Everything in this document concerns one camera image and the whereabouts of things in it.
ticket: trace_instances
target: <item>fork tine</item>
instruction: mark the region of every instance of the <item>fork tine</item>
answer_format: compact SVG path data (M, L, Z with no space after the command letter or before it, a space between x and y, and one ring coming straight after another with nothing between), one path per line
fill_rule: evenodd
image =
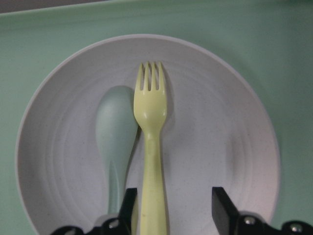
M146 63L145 66L145 77L143 80L143 90L147 91L148 90L148 85L149 85L149 63Z
M158 79L159 79L158 89L163 91L165 89L165 85L164 85L165 82L164 82L164 73L163 73L161 62L158 63Z
M139 65L135 90L141 90L141 79L142 79L142 63L140 63Z
M156 65L154 62L151 64L151 91L157 89L157 81L156 81Z

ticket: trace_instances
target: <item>fork head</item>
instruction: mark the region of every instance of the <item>fork head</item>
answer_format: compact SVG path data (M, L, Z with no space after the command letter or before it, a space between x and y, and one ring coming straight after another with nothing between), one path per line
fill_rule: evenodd
M167 115L167 100L164 72L161 62L157 70L155 63L140 64L135 93L134 116L144 133L160 133Z

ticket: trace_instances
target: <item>black clamp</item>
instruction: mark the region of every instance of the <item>black clamp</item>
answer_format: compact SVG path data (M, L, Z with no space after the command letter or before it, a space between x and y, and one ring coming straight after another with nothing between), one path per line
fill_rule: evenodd
M313 235L305 222L290 221L277 230L255 213L239 212L222 187L212 188L212 217L220 235Z
M100 227L94 227L88 233L84 233L81 228L75 226L64 226L55 230L51 235L131 235L132 220L136 226L137 215L137 189L128 188L125 192L124 200L118 217L105 221Z

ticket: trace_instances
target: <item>plate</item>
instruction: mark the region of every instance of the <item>plate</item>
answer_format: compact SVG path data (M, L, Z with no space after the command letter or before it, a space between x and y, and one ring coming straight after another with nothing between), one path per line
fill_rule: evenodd
M126 35L95 43L53 70L23 116L16 151L21 200L34 227L89 231L107 211L108 189L95 139L96 110L117 85L134 88L138 66L161 61L168 118L162 157L171 235L218 234L211 188L222 186L239 210L273 215L280 159L270 119L247 82L213 53L181 39ZM126 187L143 174L143 138Z

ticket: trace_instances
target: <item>fork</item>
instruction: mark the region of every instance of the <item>fork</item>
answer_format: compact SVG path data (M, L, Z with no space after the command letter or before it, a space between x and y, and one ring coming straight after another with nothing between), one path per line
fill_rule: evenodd
M149 63L140 64L135 92L134 116L144 134L145 158L141 199L140 235L166 235L166 209L160 154L160 132L167 115L167 100L162 64L151 63L149 88Z

